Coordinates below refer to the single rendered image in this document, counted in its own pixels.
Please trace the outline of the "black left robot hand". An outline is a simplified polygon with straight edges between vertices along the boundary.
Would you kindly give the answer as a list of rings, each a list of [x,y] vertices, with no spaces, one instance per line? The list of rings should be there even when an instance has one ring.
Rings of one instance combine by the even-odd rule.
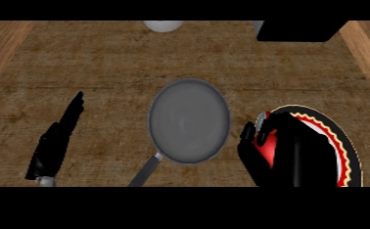
[[[25,178],[37,180],[40,177],[54,177],[63,163],[69,138],[84,111],[84,93],[73,97],[62,118],[54,122],[38,138],[37,148],[31,158]]]

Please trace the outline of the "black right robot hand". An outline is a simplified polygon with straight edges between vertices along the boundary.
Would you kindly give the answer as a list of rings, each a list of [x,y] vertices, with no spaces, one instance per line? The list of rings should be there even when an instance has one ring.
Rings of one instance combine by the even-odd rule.
[[[268,163],[256,146],[275,130],[274,163]],[[249,175],[264,188],[336,187],[336,154],[326,135],[290,113],[271,114],[256,130],[249,121],[240,134],[237,154]]]

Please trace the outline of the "black red rimmed plate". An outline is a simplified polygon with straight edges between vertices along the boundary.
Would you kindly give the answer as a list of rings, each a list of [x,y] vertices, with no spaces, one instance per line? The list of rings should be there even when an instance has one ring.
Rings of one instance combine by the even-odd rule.
[[[271,114],[289,112],[320,134],[326,135],[336,154],[336,186],[361,187],[362,170],[361,161],[352,146],[351,140],[334,121],[315,109],[286,105],[270,112],[261,112],[256,119],[256,130],[261,128],[262,121]]]

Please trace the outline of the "grey frying pan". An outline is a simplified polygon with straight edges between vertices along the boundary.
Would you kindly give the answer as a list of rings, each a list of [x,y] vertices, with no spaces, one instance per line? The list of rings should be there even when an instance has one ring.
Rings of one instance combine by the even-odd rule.
[[[147,135],[156,154],[129,187],[141,187],[162,159],[196,165],[219,153],[231,130],[231,111],[216,87],[197,78],[171,82],[157,92],[147,112]]]

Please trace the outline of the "black box appliance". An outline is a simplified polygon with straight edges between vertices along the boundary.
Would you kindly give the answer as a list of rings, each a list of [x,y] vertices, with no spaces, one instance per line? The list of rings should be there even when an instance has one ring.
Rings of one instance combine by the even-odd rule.
[[[337,33],[346,21],[264,21],[258,41],[326,42]]]

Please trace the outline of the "white round bowl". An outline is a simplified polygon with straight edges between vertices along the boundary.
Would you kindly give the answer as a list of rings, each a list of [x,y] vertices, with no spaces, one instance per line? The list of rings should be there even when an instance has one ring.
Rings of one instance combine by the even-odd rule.
[[[144,21],[144,25],[155,32],[171,32],[184,24],[183,21]]]

